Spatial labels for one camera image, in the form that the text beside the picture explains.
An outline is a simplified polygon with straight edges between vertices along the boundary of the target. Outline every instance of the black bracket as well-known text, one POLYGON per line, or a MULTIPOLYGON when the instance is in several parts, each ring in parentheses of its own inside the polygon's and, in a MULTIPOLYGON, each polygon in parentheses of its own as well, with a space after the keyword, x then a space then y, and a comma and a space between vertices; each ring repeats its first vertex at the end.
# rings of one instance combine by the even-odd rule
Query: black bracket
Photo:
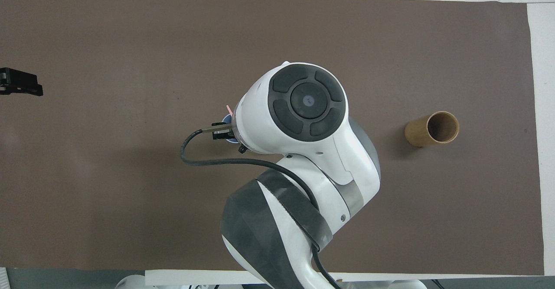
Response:
POLYGON ((0 68, 0 95, 27 93, 42 96, 42 85, 36 75, 12 68, 0 68))
MULTIPOLYGON (((216 125, 224 125, 224 124, 228 124, 228 123, 216 122, 216 123, 212 123, 212 127, 215 127, 216 125)), ((233 131, 231 131, 230 129, 212 132, 213 140, 234 139, 234 138, 235 136, 233 135, 233 131)))

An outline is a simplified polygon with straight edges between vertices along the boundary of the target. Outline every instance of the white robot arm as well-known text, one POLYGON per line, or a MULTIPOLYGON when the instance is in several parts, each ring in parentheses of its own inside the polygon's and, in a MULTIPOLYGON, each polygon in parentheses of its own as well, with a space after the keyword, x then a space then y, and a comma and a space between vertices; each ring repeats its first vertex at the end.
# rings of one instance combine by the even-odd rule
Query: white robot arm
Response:
POLYGON ((226 202, 221 233, 230 254, 276 289, 339 288, 317 252, 376 195, 380 164, 366 133, 349 118, 337 78, 317 65, 284 62, 246 92, 224 129, 243 149, 284 155, 277 165, 199 163, 184 155, 194 135, 182 146, 190 164, 270 167, 226 202), (311 267, 312 258, 321 273, 311 267))

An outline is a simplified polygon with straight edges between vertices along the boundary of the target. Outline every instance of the gray band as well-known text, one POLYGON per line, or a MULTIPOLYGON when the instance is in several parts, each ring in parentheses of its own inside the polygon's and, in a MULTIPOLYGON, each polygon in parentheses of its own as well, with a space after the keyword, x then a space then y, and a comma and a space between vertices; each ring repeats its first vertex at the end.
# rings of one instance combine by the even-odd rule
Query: gray band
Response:
POLYGON ((346 185, 339 185, 335 182, 333 183, 333 185, 345 201, 345 204, 347 204, 347 208, 349 208, 349 214, 352 218, 364 206, 364 199, 362 198, 362 193, 360 192, 359 185, 355 183, 355 180, 350 181, 346 185))
POLYGON ((274 194, 318 251, 330 243, 333 234, 325 218, 283 174, 269 169, 257 179, 274 194))

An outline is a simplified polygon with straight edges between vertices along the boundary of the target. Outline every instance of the cardboard tube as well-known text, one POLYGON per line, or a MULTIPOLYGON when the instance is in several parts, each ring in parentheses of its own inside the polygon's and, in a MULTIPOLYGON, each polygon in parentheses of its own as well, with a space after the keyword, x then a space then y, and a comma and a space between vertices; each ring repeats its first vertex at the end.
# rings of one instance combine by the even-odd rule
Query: cardboard tube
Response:
POLYGON ((442 145, 454 140, 458 131, 458 120, 452 113, 437 111, 407 123, 405 138, 417 147, 442 145))

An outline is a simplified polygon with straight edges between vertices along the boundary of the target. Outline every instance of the gray floor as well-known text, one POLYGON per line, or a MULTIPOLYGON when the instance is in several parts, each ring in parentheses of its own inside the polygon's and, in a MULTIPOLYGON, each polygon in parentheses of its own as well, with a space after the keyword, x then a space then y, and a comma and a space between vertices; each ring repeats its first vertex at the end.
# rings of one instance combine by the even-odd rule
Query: gray floor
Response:
MULTIPOLYGON (((11 289, 114 289, 124 277, 144 271, 81 271, 72 269, 7 269, 11 289)), ((422 281, 428 289, 438 287, 422 281)), ((441 279, 445 289, 555 289, 553 277, 507 277, 492 279, 441 279)))

